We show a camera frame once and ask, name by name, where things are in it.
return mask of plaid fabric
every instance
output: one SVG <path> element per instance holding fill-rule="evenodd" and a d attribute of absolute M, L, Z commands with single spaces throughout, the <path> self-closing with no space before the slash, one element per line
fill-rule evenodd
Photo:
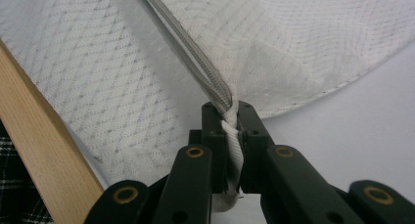
<path fill-rule="evenodd" d="M 0 120 L 0 223 L 53 223 Z"/>

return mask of white fabric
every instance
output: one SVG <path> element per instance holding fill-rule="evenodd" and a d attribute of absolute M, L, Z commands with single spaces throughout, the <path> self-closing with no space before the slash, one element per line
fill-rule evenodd
<path fill-rule="evenodd" d="M 415 0 L 162 0 L 261 116 L 356 79 L 415 34 Z M 143 0 L 0 0 L 0 36 L 109 184 L 169 172 L 208 99 Z"/>

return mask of wooden frame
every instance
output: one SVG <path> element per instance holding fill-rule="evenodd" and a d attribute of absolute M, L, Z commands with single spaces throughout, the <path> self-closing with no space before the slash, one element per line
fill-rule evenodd
<path fill-rule="evenodd" d="M 0 41 L 0 118 L 56 223 L 83 223 L 103 188 L 59 116 Z"/>

